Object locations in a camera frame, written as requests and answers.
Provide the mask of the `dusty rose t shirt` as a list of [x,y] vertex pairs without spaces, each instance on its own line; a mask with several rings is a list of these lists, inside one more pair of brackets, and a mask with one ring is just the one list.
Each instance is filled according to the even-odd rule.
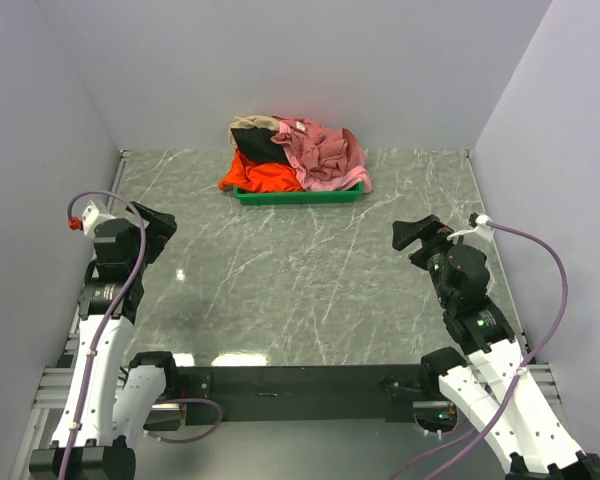
[[331,129],[306,118],[276,117],[279,132],[271,141],[283,148],[305,190],[366,171],[366,152],[346,128]]

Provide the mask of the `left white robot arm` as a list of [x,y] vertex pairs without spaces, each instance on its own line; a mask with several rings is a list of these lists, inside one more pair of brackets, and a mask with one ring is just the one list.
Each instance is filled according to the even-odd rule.
[[98,202],[69,218],[71,229],[92,240],[94,258],[78,300],[79,344],[68,396],[49,447],[31,454],[34,479],[133,478],[134,446],[154,403],[179,392],[168,351],[140,353],[122,365],[144,294],[142,275],[177,231],[169,213],[137,202],[126,209],[141,224]]

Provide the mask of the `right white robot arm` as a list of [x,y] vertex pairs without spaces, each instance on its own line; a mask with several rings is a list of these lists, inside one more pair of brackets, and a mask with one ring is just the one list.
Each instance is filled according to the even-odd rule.
[[531,362],[556,333],[566,311],[568,279],[562,260],[557,316],[544,338],[525,353],[501,310],[489,297],[486,255],[469,238],[492,242],[510,227],[485,214],[472,214],[465,230],[455,231],[437,216],[392,225],[392,247],[414,242],[412,265],[426,271],[443,310],[453,348],[421,360],[419,387],[432,399],[444,397],[467,418],[467,445],[430,473],[436,479],[481,442],[498,458],[507,479],[600,479],[600,457],[587,453],[557,418],[529,370]]

